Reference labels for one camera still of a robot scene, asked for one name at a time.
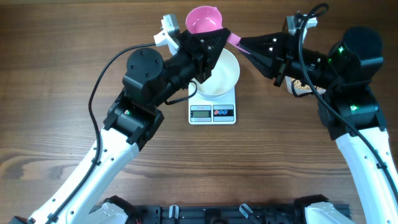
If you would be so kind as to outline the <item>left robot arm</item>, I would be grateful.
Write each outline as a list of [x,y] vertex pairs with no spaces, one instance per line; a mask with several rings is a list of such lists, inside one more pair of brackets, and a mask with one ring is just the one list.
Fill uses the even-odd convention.
[[173,94],[211,77],[230,31],[226,28],[172,38],[177,51],[164,60],[154,44],[127,48],[123,88],[108,110],[96,140],[57,192],[31,216],[13,223],[84,223],[115,176],[154,136],[164,120],[159,109]]

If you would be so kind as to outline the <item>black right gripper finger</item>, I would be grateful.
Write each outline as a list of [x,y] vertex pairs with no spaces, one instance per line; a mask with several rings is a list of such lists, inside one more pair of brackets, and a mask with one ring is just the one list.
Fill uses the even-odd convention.
[[239,46],[248,52],[267,52],[282,45],[287,39],[288,33],[277,32],[257,37],[242,37]]
[[283,80],[282,70],[285,58],[280,56],[276,49],[266,49],[264,52],[255,52],[249,50],[245,57],[260,71],[260,73],[269,79]]

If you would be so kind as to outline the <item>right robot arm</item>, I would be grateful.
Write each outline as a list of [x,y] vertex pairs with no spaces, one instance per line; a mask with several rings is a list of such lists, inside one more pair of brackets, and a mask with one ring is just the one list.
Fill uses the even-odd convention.
[[300,30],[243,37],[245,57],[280,86],[284,77],[308,85],[322,124],[353,176],[368,223],[397,222],[397,170],[386,120],[370,84],[383,63],[382,40],[372,29],[348,29],[328,54],[303,47]]

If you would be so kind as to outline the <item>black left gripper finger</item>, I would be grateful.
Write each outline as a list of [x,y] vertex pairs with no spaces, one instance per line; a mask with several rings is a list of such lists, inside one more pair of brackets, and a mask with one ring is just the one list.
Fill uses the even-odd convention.
[[203,49],[203,66],[200,76],[200,81],[205,82],[211,77],[211,71],[215,68],[215,65],[224,49],[224,45],[206,45]]
[[217,47],[223,48],[230,34],[231,31],[227,28],[195,34],[188,30],[186,48],[188,50],[212,50]]

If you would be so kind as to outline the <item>pink measuring scoop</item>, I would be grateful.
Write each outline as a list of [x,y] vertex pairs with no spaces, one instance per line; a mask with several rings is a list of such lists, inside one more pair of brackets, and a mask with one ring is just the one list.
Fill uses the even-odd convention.
[[187,30],[192,34],[223,29],[223,16],[215,6],[199,6],[192,9],[186,19]]

